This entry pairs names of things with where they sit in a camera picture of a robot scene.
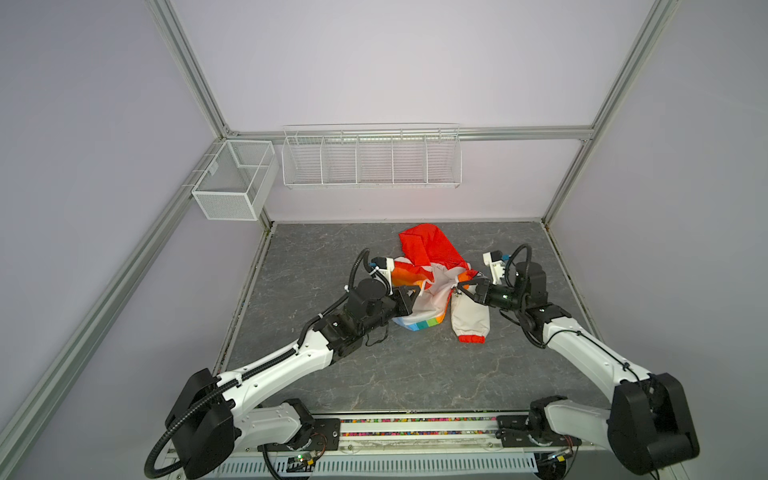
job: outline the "red cloth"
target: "red cloth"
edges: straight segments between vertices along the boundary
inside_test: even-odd
[[[462,343],[485,343],[485,337],[480,335],[459,335],[458,340]]]
[[[403,256],[416,266],[440,263],[447,269],[469,265],[451,245],[448,237],[435,225],[422,223],[400,234]]]

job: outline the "garment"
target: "garment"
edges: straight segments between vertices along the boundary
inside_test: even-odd
[[[404,256],[395,259],[392,285],[419,285],[422,292],[413,306],[413,314],[394,321],[410,330],[438,325],[445,318],[456,284],[471,279],[477,271],[464,261],[445,234],[430,223],[402,232],[400,242]],[[463,298],[451,303],[452,328],[461,342],[483,343],[490,330],[488,307],[472,302],[466,295],[460,297]]]

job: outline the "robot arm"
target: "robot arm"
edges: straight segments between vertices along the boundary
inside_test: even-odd
[[[355,286],[360,264],[371,277]],[[166,433],[147,457],[144,474],[160,478],[184,468],[187,478],[194,479],[213,471],[237,446],[279,443],[293,449],[306,447],[314,419],[300,400],[257,407],[298,379],[353,353],[374,329],[389,328],[392,318],[412,313],[420,289],[392,288],[393,268],[391,259],[369,262],[365,249],[349,276],[348,293],[310,320],[296,342],[218,377],[208,369],[193,374],[165,422]],[[179,461],[155,468],[157,457],[171,439]]]
[[[528,257],[515,265],[513,284],[504,273],[515,255],[526,248]],[[493,280],[478,276],[460,283],[457,291],[477,303],[511,311],[534,346],[560,353],[611,401],[611,409],[606,410],[560,396],[537,400],[531,404],[528,418],[531,432],[540,435],[542,441],[554,433],[592,442],[611,450],[622,465],[638,475],[698,456],[699,444],[680,382],[668,373],[654,375],[625,359],[582,328],[568,312],[549,303],[546,275],[541,265],[531,262],[530,246],[522,245],[511,258],[498,251],[485,257]],[[507,261],[504,269],[502,258]],[[474,293],[466,290],[469,285],[476,285]]]
[[[528,249],[525,262],[517,253]],[[368,261],[358,255],[349,278],[349,292],[310,320],[299,339],[247,366],[214,377],[209,370],[192,375],[165,425],[166,433],[144,466],[149,478],[184,468],[187,478],[206,475],[239,447],[268,443],[303,449],[310,442],[314,419],[298,399],[273,408],[259,408],[265,399],[357,350],[368,333],[397,316],[408,316],[419,294],[417,286],[391,286],[390,259]],[[477,303],[511,312],[526,338],[540,349],[552,348],[572,362],[611,400],[611,409],[578,405],[562,396],[531,403],[523,433],[542,443],[570,435],[610,449],[638,475],[694,458],[699,445],[682,385],[669,374],[654,375],[605,346],[561,307],[548,302],[546,275],[531,262],[523,245],[511,257],[485,255],[493,281],[477,276],[457,287]],[[354,286],[362,262],[370,278]],[[475,292],[467,290],[475,285]],[[499,424],[498,436],[504,435]],[[157,457],[173,439],[179,462],[156,469]]]

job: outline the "wire mesh basket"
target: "wire mesh basket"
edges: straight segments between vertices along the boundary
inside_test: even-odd
[[[271,141],[227,140],[192,194],[211,220],[259,220],[279,169]]]
[[[286,186],[457,187],[462,182],[458,125],[285,127]]]

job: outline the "white vented panel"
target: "white vented panel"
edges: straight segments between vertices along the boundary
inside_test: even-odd
[[[272,463],[280,476],[306,477],[306,473],[286,473],[288,457],[274,457]],[[483,473],[537,472],[532,453],[453,453],[430,455],[325,455],[318,462],[313,477],[372,476],[399,477],[467,475]],[[270,473],[259,456],[233,457],[204,478],[266,478]]]
[[[456,125],[286,127],[288,187],[457,187]]]
[[[279,168],[272,142],[227,140],[192,194],[211,220],[258,220]]]

